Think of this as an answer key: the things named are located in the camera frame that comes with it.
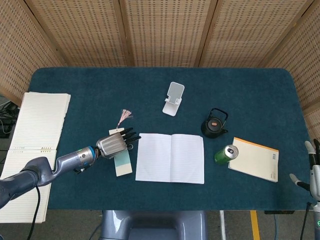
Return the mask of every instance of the teapot lid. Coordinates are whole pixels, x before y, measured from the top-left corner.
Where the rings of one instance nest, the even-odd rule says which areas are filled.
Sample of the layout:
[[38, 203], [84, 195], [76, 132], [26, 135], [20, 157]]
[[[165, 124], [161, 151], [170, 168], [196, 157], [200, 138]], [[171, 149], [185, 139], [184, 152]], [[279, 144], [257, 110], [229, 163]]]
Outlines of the teapot lid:
[[211, 132], [219, 132], [222, 128], [222, 122], [216, 117], [209, 119], [207, 127]]

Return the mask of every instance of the robotic hand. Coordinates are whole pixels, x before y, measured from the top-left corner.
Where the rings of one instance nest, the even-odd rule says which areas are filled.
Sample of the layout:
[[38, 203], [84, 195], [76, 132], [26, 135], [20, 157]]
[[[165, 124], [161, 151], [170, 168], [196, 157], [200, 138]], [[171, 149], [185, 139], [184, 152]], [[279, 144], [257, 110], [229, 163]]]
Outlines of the robotic hand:
[[315, 149], [309, 141], [304, 142], [309, 154], [310, 184], [300, 181], [292, 173], [290, 173], [290, 178], [297, 186], [310, 192], [311, 196], [317, 201], [317, 205], [313, 206], [314, 238], [320, 240], [320, 142], [317, 139], [314, 139], [313, 142]]
[[136, 132], [129, 133], [133, 128], [125, 129], [97, 141], [96, 147], [87, 146], [78, 151], [61, 156], [56, 160], [52, 170], [46, 157], [30, 160], [17, 174], [0, 180], [0, 209], [10, 200], [25, 194], [36, 186], [45, 186], [62, 174], [74, 170], [82, 173], [92, 166], [99, 156], [107, 159], [116, 154], [132, 149], [131, 143], [140, 139], [132, 137]]

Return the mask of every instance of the woven screen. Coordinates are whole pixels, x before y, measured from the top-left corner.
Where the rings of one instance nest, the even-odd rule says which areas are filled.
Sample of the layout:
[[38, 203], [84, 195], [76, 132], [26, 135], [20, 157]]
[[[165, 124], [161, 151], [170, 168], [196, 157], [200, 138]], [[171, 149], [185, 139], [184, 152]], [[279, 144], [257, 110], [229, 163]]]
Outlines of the woven screen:
[[0, 1], [0, 32], [0, 92], [20, 105], [34, 71], [62, 62], [18, 0]]
[[126, 66], [112, 0], [26, 2], [70, 66]]
[[193, 67], [210, 0], [125, 0], [135, 66]]
[[304, 116], [310, 139], [320, 140], [320, 108]]
[[292, 74], [304, 108], [320, 99], [320, 4], [281, 46], [267, 67], [285, 68]]
[[200, 66], [257, 67], [306, 2], [219, 1]]

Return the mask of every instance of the teapot handle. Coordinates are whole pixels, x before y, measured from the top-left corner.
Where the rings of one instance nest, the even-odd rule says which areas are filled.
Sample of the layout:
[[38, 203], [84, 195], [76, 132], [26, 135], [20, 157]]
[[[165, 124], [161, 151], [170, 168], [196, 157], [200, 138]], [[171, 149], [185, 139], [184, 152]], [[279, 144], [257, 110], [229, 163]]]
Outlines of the teapot handle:
[[225, 125], [225, 123], [226, 123], [226, 121], [227, 121], [227, 119], [228, 119], [228, 113], [227, 113], [226, 111], [223, 111], [223, 110], [219, 109], [219, 108], [212, 108], [212, 109], [211, 109], [211, 112], [210, 112], [210, 114], [209, 114], [209, 116], [208, 116], [208, 119], [211, 118], [212, 112], [213, 112], [214, 110], [220, 111], [221, 113], [223, 113], [223, 114], [225, 115], [224, 122], [223, 122], [223, 124], [222, 124], [222, 126], [221, 126], [221, 128], [223, 128], [223, 126]]

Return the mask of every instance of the yellow floor line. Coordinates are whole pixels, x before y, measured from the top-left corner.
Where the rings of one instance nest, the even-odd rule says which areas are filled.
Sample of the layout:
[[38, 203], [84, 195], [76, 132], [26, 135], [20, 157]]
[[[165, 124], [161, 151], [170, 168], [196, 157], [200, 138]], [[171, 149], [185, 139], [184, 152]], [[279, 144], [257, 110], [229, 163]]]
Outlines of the yellow floor line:
[[250, 210], [253, 240], [260, 240], [257, 211]]

